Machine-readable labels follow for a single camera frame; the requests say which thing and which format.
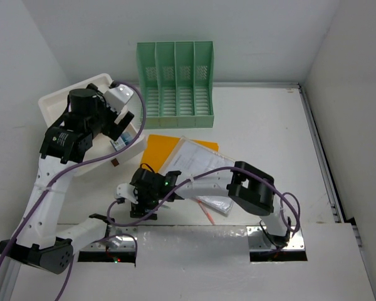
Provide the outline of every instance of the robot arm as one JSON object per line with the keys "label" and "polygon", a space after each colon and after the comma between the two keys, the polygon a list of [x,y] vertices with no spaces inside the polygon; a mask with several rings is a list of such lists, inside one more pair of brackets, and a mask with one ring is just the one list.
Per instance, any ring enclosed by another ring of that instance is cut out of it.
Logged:
{"label": "robot arm", "polygon": [[[104,94],[92,84],[69,92],[66,110],[44,135],[38,174],[24,217],[48,189],[55,175],[83,161],[85,152],[92,147],[98,134],[118,139],[133,114],[127,112],[117,124],[115,120],[132,95],[133,90],[124,85],[111,86]],[[50,187],[44,202],[22,229],[8,256],[59,274],[67,268],[73,254],[108,234],[106,217],[97,214],[56,233],[61,207],[74,174],[75,170],[66,173]],[[0,242],[0,253],[8,241]]]}
{"label": "robot arm", "polygon": [[[268,183],[274,179],[245,162],[237,161],[235,167],[263,178]],[[117,187],[116,198],[131,201],[132,218],[141,218],[154,209],[173,188],[185,181],[180,171],[170,171],[165,176],[138,169],[130,184]],[[279,200],[266,185],[237,171],[219,171],[189,181],[175,190],[168,201],[196,196],[224,196],[231,198],[243,210],[260,216],[267,227],[268,238],[276,246],[286,246],[290,231],[281,219]],[[157,219],[156,214],[150,218]]]}

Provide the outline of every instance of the white plastic bin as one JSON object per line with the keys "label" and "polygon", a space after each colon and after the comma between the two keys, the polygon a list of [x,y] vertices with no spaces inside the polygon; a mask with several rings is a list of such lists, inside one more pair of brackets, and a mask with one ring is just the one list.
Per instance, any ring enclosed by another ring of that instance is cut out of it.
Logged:
{"label": "white plastic bin", "polygon": [[[49,94],[47,96],[42,97],[39,99],[39,108],[43,114],[44,121],[46,125],[49,127],[53,124],[53,122],[64,112],[64,109],[67,105],[67,96],[68,92],[72,89],[76,88],[86,88],[89,83],[94,83],[99,90],[104,93],[108,90],[108,86],[112,83],[112,78],[108,74],[100,74],[95,77],[89,78],[84,80],[83,82],[76,83],[72,86],[66,87],[62,90]],[[116,120],[118,122],[126,113],[127,113],[127,106],[125,106]],[[128,132],[132,137],[137,134],[137,129],[132,125],[129,124],[125,130]],[[145,136],[142,134],[135,143],[130,146],[125,152],[122,154],[113,157],[108,160],[100,161],[97,163],[89,164],[87,166],[82,166],[78,169],[75,176],[80,176],[99,165],[103,164],[106,161],[112,160],[117,158],[117,161],[121,164],[129,159],[135,157],[137,154],[143,152],[146,149],[147,142]],[[94,159],[97,157],[105,156],[115,152],[113,146],[110,143],[110,138],[104,136],[103,134],[99,134],[93,140],[93,147],[89,149],[86,154],[84,161]]]}

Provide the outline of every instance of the white table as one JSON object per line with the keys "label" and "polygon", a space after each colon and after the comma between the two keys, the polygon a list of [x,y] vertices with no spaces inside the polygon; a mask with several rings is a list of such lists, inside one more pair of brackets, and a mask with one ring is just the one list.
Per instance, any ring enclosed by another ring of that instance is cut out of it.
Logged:
{"label": "white table", "polygon": [[[62,300],[373,300],[351,226],[334,223],[298,89],[216,87],[213,104],[212,129],[145,134],[214,141],[223,154],[271,174],[280,191],[300,200],[308,262],[249,263],[248,240],[234,233],[259,219],[234,205],[228,217],[212,211],[217,226],[195,231],[139,226],[137,268],[76,263]],[[139,115],[137,105],[130,108]],[[104,164],[75,178],[60,223],[105,214],[115,187],[129,182],[140,158],[116,168]],[[195,202],[169,205],[157,221],[144,224],[209,225]],[[113,216],[130,221],[129,210],[129,204],[119,205]],[[214,239],[203,236],[206,231]],[[51,300],[64,277],[22,266],[12,300]]]}

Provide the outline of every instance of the green plastic organizer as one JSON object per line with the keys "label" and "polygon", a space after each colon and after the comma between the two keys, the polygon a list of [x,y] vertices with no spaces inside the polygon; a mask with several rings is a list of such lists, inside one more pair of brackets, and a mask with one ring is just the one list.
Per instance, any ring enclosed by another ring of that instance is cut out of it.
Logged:
{"label": "green plastic organizer", "polygon": [[213,127],[213,42],[138,43],[146,129]]}

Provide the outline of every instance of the white wall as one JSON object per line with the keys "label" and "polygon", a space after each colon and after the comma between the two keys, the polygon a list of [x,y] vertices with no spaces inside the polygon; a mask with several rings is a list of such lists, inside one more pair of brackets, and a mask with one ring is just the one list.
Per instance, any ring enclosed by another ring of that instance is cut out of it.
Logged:
{"label": "white wall", "polygon": [[23,0],[71,80],[137,80],[138,41],[213,40],[214,78],[302,82],[339,0]]}
{"label": "white wall", "polygon": [[22,217],[45,123],[39,97],[68,79],[21,0],[0,1],[0,240]]}
{"label": "white wall", "polygon": [[342,1],[306,91],[376,291],[376,0]]}

